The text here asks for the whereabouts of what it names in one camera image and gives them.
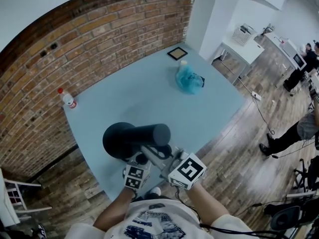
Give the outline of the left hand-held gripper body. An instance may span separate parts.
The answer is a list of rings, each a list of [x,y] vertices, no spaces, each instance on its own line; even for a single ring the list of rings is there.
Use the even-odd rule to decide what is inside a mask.
[[[151,162],[140,153],[127,163],[123,175],[125,187],[133,190],[140,190],[150,176]]]

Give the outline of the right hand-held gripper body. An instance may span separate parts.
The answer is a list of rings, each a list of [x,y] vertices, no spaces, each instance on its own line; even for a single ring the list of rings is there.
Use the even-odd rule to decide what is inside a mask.
[[[159,171],[160,178],[168,183],[189,190],[204,175],[206,166],[194,154],[188,154],[184,149],[174,147],[172,157],[157,158],[149,146],[142,146],[141,151]]]

